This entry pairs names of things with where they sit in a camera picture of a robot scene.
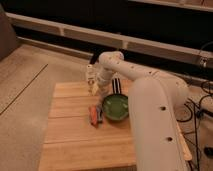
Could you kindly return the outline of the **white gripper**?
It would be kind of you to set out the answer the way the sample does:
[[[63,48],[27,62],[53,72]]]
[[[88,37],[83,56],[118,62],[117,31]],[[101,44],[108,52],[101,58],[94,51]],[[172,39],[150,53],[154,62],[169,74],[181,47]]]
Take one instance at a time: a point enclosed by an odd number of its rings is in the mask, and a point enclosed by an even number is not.
[[[100,87],[108,86],[110,81],[109,70],[101,67],[100,70],[95,73],[92,64],[86,67],[86,81],[89,86],[92,86],[92,95],[96,96],[99,92]]]

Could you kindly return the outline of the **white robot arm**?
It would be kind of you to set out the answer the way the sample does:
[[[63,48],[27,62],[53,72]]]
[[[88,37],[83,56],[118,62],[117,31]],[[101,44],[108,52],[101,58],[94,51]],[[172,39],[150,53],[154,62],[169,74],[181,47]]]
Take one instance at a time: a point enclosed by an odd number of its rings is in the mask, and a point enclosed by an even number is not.
[[[103,97],[114,74],[132,84],[128,91],[137,171],[188,171],[174,110],[186,102],[187,83],[165,71],[124,60],[120,51],[99,55],[100,69],[86,67],[89,91]]]

